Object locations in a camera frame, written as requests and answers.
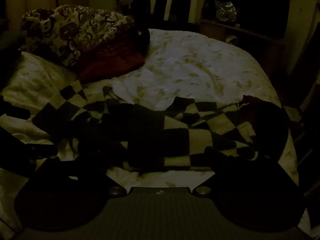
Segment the black white checkered garment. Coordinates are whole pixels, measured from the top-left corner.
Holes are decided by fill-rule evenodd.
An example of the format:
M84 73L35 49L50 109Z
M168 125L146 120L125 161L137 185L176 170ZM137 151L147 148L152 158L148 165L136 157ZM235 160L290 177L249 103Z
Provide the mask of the black white checkered garment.
M55 94L32 122L82 160L144 172L277 162L289 136L284 111L254 96L228 105L177 96L157 111L121 99L111 86L92 99L79 82Z

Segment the white floral bed sheet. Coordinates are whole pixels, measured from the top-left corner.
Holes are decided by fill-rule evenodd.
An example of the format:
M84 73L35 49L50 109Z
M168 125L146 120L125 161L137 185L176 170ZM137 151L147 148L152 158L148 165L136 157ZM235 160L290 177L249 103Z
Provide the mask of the white floral bed sheet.
M244 94L281 106L278 95L259 63L246 51L233 45L185 31L151 29L150 52L145 65L121 77L101 80L85 88L89 102L103 99L102 88L111 85L118 96L129 103L139 103L152 110L165 110L175 96L201 101L232 103ZM9 85L3 90L5 100L25 107L34 115L60 89L75 81L72 73L39 56L22 52L22 61ZM45 143L48 135L31 120L6 115L1 125L23 142ZM296 185L299 183L297 157L289 132L279 160ZM126 190L131 187L194 187L213 172L169 171L139 176L121 168L108 171ZM1 169L1 233L4 239L18 227L13 201L27 179Z

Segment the patterned cartoon blanket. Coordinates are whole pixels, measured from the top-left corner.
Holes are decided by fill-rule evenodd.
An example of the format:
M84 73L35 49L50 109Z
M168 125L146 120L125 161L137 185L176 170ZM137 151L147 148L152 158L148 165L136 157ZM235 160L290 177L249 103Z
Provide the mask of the patterned cartoon blanket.
M80 5L36 9L23 15L21 50L72 67L87 53L138 36L134 20Z

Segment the dark red pillow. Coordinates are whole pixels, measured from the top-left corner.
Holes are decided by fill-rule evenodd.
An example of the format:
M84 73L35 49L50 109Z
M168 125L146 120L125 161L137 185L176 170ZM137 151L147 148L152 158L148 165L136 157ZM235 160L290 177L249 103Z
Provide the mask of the dark red pillow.
M84 54L76 70L76 79L87 84L137 70L144 65L149 49L149 29L123 29Z

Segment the dark bedside cabinet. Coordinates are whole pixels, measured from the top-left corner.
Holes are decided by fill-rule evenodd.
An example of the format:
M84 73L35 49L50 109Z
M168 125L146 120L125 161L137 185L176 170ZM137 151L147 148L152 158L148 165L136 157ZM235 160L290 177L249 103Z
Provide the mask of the dark bedside cabinet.
M216 1L232 2L235 22L216 18ZM290 0L206 0L201 18L236 31L245 50L258 58L284 58Z

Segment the shiny crumpled bag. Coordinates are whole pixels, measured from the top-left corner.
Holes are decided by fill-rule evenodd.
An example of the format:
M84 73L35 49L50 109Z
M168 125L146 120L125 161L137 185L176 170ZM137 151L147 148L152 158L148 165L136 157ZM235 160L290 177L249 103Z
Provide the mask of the shiny crumpled bag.
M216 1L216 18L222 22L235 22L237 12L232 2Z

